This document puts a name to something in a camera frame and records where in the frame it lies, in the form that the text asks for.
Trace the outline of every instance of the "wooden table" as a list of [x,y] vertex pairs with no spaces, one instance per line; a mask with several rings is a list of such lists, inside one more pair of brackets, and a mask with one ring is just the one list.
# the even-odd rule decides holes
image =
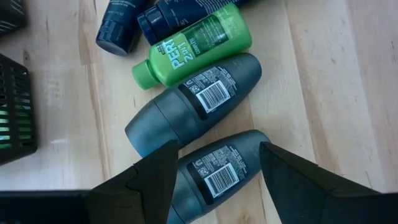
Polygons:
[[[94,39],[107,0],[29,0],[30,26],[0,52],[32,71],[40,149],[0,167],[0,189],[84,189],[137,162],[124,127],[163,88],[141,90],[127,58]],[[396,0],[266,0],[243,9],[261,81],[182,154],[247,129],[343,177],[398,191]],[[259,174],[196,223],[279,223]]]

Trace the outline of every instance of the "green bottle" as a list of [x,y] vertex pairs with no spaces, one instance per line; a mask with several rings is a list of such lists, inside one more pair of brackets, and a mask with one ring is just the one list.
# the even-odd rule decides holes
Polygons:
[[219,59],[249,48],[251,34],[234,4],[203,18],[153,45],[149,59],[132,68],[138,85],[147,90],[159,83],[172,86]]

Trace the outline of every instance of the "dark blue container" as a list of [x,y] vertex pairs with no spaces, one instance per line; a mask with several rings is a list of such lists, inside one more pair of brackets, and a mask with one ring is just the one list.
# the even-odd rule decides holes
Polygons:
[[194,24],[229,3],[238,7],[252,0],[160,0],[137,17],[151,45]]
[[126,56],[134,46],[139,32],[137,15],[152,1],[110,0],[105,11],[96,43],[118,56]]

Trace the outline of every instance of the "light wood grain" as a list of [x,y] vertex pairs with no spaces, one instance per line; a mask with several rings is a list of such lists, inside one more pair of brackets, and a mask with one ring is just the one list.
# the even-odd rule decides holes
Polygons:
[[[98,48],[107,0],[30,0],[30,26],[0,52],[32,72],[40,149],[0,167],[0,190],[85,189],[140,157],[124,127],[163,87],[141,90],[131,67]],[[271,141],[383,192],[398,191],[398,16],[395,0],[266,0],[243,8],[262,65],[257,87],[180,152],[260,129]],[[194,223],[280,223],[259,174]]]

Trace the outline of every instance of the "gray deodorant bottle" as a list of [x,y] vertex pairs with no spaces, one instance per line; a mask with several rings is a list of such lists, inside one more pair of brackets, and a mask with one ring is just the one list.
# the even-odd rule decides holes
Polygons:
[[216,62],[148,102],[125,128],[127,137],[142,157],[172,139],[183,148],[235,109],[260,77],[251,54]]
[[206,215],[245,186],[261,170],[257,130],[221,139],[178,161],[168,224],[187,224]]

